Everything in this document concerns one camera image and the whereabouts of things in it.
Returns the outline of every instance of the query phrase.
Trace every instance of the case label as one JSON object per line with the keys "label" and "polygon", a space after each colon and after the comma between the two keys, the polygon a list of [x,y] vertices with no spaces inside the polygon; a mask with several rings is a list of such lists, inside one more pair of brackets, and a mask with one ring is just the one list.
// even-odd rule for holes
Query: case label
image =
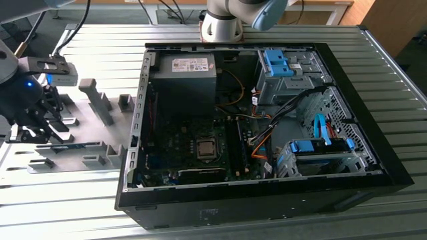
{"label": "case label", "polygon": [[172,61],[172,72],[210,71],[207,58],[176,58]]}
{"label": "case label", "polygon": [[270,173],[272,173],[274,167],[270,165],[270,163],[267,161],[264,163],[264,168]]}
{"label": "case label", "polygon": [[290,64],[288,66],[291,67],[291,69],[302,69],[300,64]]}
{"label": "case label", "polygon": [[256,96],[252,97],[252,105],[259,105],[259,98]]}

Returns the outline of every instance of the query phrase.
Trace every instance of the black wire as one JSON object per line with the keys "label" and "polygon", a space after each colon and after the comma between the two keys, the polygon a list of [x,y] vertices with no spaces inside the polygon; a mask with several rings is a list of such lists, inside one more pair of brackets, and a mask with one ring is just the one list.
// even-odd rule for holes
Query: black wire
{"label": "black wire", "polygon": [[152,18],[148,15],[147,8],[144,7],[144,4],[142,3],[142,0],[138,0],[138,2],[139,2],[139,5],[140,5],[142,9],[144,10],[144,12],[147,14],[150,24],[154,25]]}
{"label": "black wire", "polygon": [[276,173],[276,164],[274,163],[274,148],[272,148],[272,138],[270,137],[264,142],[264,148],[266,148],[266,156],[267,156],[267,163],[271,166],[271,174],[266,174],[267,179],[272,179],[275,177]]}
{"label": "black wire", "polygon": [[180,20],[180,24],[183,24],[184,20],[182,19],[180,15],[174,11],[174,9],[170,7],[170,5],[163,1],[163,0],[159,0],[160,3],[163,3],[163,5],[172,11],[172,13],[176,15],[176,17],[179,18]]}
{"label": "black wire", "polygon": [[268,123],[268,127],[266,128],[266,130],[259,133],[252,139],[251,139],[251,143],[254,143],[258,139],[260,139],[260,137],[263,137],[264,135],[267,135],[274,128],[276,127],[278,123],[279,123],[279,119],[287,115],[290,112],[292,112],[300,101],[303,100],[303,98],[311,94],[315,93],[320,93],[324,92],[327,90],[327,86],[316,86],[314,89],[308,89],[306,91],[303,91],[299,95],[296,95],[295,97],[292,97],[292,99],[290,101],[287,101],[286,104],[282,105],[282,107],[279,108],[279,110],[275,112],[275,114],[271,116],[271,120]]}
{"label": "black wire", "polygon": [[168,13],[168,11],[167,10],[162,10],[171,18],[175,18],[170,13]]}
{"label": "black wire", "polygon": [[[172,16],[172,15],[168,13],[167,10],[163,10],[163,12],[164,12],[171,18],[175,18],[175,16]],[[186,18],[186,21],[192,17],[194,12],[195,12],[195,10],[191,10],[191,13],[190,13],[188,17]]]}
{"label": "black wire", "polygon": [[290,25],[290,24],[299,24],[299,23],[300,23],[300,20],[302,20],[303,14],[304,14],[304,6],[306,6],[306,2],[304,2],[304,0],[300,0],[300,7],[302,7],[302,9],[300,9],[300,12],[299,12],[298,20],[287,23],[287,25]]}
{"label": "black wire", "polygon": [[29,41],[32,40],[33,35],[35,35],[35,33],[36,33],[36,30],[37,30],[37,28],[39,28],[39,25],[40,25],[40,23],[41,23],[41,20],[43,20],[45,14],[47,14],[45,11],[40,13],[39,18],[37,18],[37,20],[35,21],[33,26],[32,26],[32,28],[31,28],[31,31],[29,31],[29,33],[28,33],[28,36],[27,36],[27,38],[25,38],[25,41],[24,41],[25,44],[28,44]]}
{"label": "black wire", "polygon": [[187,17],[186,21],[192,17],[194,12],[195,12],[195,10],[191,10],[191,13],[190,13],[190,15],[188,15],[188,17]]}
{"label": "black wire", "polygon": [[61,45],[59,45],[59,47],[56,48],[55,53],[53,53],[53,56],[60,55],[60,50],[61,50],[63,47],[72,41],[73,37],[76,36],[76,34],[77,34],[77,32],[79,32],[83,24],[84,24],[85,21],[87,21],[87,17],[88,17],[88,13],[90,13],[90,8],[91,8],[91,0],[87,0],[84,15],[83,15],[83,18],[81,18],[81,20],[80,20],[80,23],[79,23],[77,27],[75,28],[73,33],[72,33],[71,36],[68,37],[67,41],[64,41],[64,42],[61,43]]}
{"label": "black wire", "polygon": [[179,4],[176,3],[175,0],[172,0],[172,1],[174,1],[174,4],[175,4],[176,8],[178,8],[179,14],[180,14],[182,22],[186,24],[186,19],[184,19],[184,15],[183,15],[183,11],[180,9],[180,6],[179,6]]}

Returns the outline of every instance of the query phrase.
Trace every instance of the wooden cabinet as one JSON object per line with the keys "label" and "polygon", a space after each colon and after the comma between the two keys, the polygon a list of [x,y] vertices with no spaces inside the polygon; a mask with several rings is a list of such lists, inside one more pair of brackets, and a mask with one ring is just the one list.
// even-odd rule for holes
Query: wooden cabinet
{"label": "wooden cabinet", "polygon": [[426,0],[355,0],[340,25],[364,25],[392,57],[426,24]]}

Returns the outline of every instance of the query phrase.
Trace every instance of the aluminum table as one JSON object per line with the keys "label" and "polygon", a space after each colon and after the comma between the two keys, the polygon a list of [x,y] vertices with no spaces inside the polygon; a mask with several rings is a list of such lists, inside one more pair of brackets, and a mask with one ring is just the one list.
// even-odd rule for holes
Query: aluminum table
{"label": "aluminum table", "polygon": [[[71,34],[68,27],[61,40]],[[31,144],[0,148],[0,236],[21,239],[426,239],[427,101],[371,33],[355,26],[244,28],[247,42],[322,42],[342,64],[415,185],[342,213],[144,230],[115,211],[119,170],[29,174]],[[108,97],[136,95],[146,43],[198,42],[196,25],[84,25],[63,49]],[[73,99],[84,98],[76,89]]]}

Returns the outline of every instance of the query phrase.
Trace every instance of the floor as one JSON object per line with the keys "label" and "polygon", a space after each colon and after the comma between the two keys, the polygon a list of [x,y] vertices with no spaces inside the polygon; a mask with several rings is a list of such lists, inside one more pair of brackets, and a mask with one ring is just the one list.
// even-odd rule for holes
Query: floor
{"label": "floor", "polygon": [[416,40],[412,40],[395,61],[403,67],[422,92],[427,94],[427,45],[420,45]]}
{"label": "floor", "polygon": [[[199,11],[183,10],[187,24],[199,23]],[[60,19],[52,19],[53,11],[44,16],[37,29],[37,37],[32,40],[29,47],[36,56],[47,56],[52,53],[56,43],[60,40],[67,24],[79,23],[83,10],[60,10]],[[37,14],[28,19],[33,23]],[[168,18],[164,11],[158,11],[159,24],[179,24],[178,18]],[[87,24],[148,24],[148,18],[143,10],[91,10],[85,19]]]}

